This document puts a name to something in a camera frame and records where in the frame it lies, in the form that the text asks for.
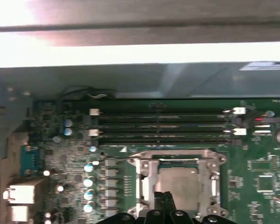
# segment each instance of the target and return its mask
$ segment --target sticker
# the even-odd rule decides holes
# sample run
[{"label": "sticker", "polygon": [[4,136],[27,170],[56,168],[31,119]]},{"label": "sticker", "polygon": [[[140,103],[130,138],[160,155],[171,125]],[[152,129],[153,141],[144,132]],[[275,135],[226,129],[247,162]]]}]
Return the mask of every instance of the sticker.
[{"label": "sticker", "polygon": [[251,62],[240,71],[280,70],[280,62]]}]

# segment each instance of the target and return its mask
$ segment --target cable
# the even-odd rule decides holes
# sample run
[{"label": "cable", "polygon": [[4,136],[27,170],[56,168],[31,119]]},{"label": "cable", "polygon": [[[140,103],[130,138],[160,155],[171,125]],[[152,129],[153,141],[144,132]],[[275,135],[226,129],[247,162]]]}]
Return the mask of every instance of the cable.
[{"label": "cable", "polygon": [[[66,92],[69,88],[72,88],[72,87],[77,87],[77,88],[84,87],[84,88]],[[115,99],[114,94],[115,94],[115,90],[112,90],[112,89],[96,89],[96,88],[89,87],[89,86],[88,87],[87,86],[69,86],[61,92],[58,99],[56,100],[56,113],[57,114],[61,113],[62,101],[69,97],[89,96],[93,99],[101,99],[101,98],[105,98],[105,97]]]}]

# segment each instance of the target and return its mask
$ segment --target motherboard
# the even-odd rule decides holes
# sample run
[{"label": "motherboard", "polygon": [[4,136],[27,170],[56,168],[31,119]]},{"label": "motherboard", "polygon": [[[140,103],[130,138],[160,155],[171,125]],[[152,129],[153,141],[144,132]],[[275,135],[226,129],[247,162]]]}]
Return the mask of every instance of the motherboard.
[{"label": "motherboard", "polygon": [[45,224],[154,208],[280,223],[280,99],[36,102],[21,175],[49,177]]}]

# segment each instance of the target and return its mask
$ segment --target cpu socket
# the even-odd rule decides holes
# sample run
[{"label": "cpu socket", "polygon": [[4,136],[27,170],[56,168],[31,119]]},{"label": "cpu socket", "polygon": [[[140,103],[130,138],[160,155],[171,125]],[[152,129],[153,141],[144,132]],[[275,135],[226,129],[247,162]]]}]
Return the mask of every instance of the cpu socket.
[{"label": "cpu socket", "polygon": [[128,212],[154,209],[154,192],[170,191],[176,208],[197,218],[227,216],[220,202],[223,154],[209,149],[146,150],[130,156],[136,167],[136,206]]}]

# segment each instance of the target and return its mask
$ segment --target capacitor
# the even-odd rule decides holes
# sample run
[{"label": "capacitor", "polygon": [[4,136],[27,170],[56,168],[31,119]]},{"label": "capacitor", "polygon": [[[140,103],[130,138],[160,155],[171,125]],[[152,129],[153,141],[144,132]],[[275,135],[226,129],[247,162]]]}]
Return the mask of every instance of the capacitor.
[{"label": "capacitor", "polygon": [[57,208],[52,208],[45,213],[46,218],[52,218],[54,214],[58,212]]},{"label": "capacitor", "polygon": [[63,184],[58,184],[56,189],[58,192],[63,192],[68,187],[69,185],[67,183],[63,183]]},{"label": "capacitor", "polygon": [[60,143],[61,142],[61,138],[59,136],[54,136],[52,140],[55,143]]},{"label": "capacitor", "polygon": [[86,187],[91,187],[94,182],[95,182],[95,177],[94,176],[89,176],[87,179],[85,179],[83,181],[83,184]]},{"label": "capacitor", "polygon": [[83,210],[86,213],[91,213],[93,210],[93,207],[90,204],[86,204],[86,205],[84,205]]},{"label": "capacitor", "polygon": [[85,192],[84,199],[90,201],[93,199],[94,194],[95,194],[94,189],[89,189],[88,191]]},{"label": "capacitor", "polygon": [[65,126],[65,127],[71,127],[71,126],[73,126],[72,120],[70,120],[70,119],[65,120],[65,121],[64,121],[64,126]]},{"label": "capacitor", "polygon": [[51,169],[47,169],[43,172],[43,175],[44,176],[51,176],[51,175],[54,175],[56,174],[56,170],[54,168],[51,168]]},{"label": "capacitor", "polygon": [[91,153],[96,152],[96,150],[97,150],[97,148],[96,148],[95,146],[90,146],[90,147],[89,147],[89,151],[90,151]]},{"label": "capacitor", "polygon": [[84,212],[90,213],[95,208],[95,203],[93,201],[89,201],[86,205],[84,205]]},{"label": "capacitor", "polygon": [[88,173],[90,173],[91,171],[93,171],[93,165],[88,163],[84,166],[84,170]]},{"label": "capacitor", "polygon": [[70,128],[65,128],[65,130],[63,131],[63,134],[66,136],[70,136],[73,134],[73,130],[71,130]]}]

